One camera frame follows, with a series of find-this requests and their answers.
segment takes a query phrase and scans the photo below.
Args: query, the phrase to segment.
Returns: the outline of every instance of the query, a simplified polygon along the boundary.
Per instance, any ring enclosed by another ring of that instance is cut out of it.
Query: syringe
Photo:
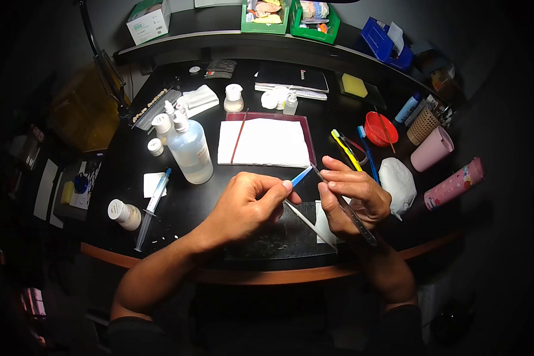
[[[134,248],[138,252],[142,252],[142,244],[144,243],[144,237],[146,236],[146,232],[149,229],[150,220],[152,219],[152,216],[154,215],[154,211],[157,208],[157,204],[160,200],[160,197],[162,196],[162,193],[164,192],[164,188],[166,187],[166,183],[168,183],[168,176],[170,175],[171,169],[168,168],[166,170],[166,174],[160,179],[158,182],[157,188],[154,190],[154,194],[152,195],[152,198],[150,198],[149,205],[146,207],[146,209],[143,209],[146,211],[146,214],[144,215],[144,220],[141,225],[141,231],[138,233],[138,238],[136,239],[136,247]]]

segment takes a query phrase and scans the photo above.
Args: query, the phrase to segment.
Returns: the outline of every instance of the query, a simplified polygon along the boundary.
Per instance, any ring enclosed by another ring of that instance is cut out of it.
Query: yellow toothbrush
[[[331,134],[333,135],[334,139],[338,142],[340,147],[342,147],[344,152],[346,152],[346,154],[348,155],[348,158],[350,158],[350,160],[352,161],[352,164],[354,165],[356,170],[358,172],[361,172],[362,171],[362,167],[360,167],[360,164],[358,163],[356,157],[354,157],[354,154],[352,153],[352,151],[350,151],[350,149],[348,147],[344,146],[344,144],[340,140],[340,135],[338,134],[338,131],[336,131],[336,129],[334,129],[334,130],[332,130]]]

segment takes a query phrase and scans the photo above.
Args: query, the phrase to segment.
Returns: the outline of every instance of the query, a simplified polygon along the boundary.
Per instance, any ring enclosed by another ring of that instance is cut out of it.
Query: hand
[[[233,177],[218,199],[214,210],[200,224],[206,229],[210,247],[248,237],[261,224],[276,223],[283,214],[283,201],[300,204],[291,181],[247,172]]]
[[[322,209],[328,217],[328,226],[332,232],[345,239],[360,234],[348,215],[340,208],[333,193],[352,198],[350,206],[369,229],[374,228],[377,222],[390,214],[392,196],[366,172],[352,171],[341,161],[329,156],[324,156],[322,163],[331,169],[320,171],[328,184],[319,183],[318,191]]]

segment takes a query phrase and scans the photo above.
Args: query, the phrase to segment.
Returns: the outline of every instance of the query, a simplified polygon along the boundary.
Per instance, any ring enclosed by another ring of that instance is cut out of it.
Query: wicker basket
[[[433,116],[431,110],[425,107],[409,127],[408,138],[415,146],[419,146],[440,125],[441,123]]]

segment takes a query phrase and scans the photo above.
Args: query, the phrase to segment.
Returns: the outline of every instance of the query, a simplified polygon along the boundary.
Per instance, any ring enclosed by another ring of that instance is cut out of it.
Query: yellow sponge
[[[349,94],[359,97],[366,97],[366,95],[368,95],[368,90],[364,85],[364,81],[350,74],[344,73],[342,75],[342,85],[344,86],[344,91]]]
[[[71,201],[71,195],[73,194],[73,182],[65,182],[63,185],[63,192],[61,193],[61,204],[69,204]]]

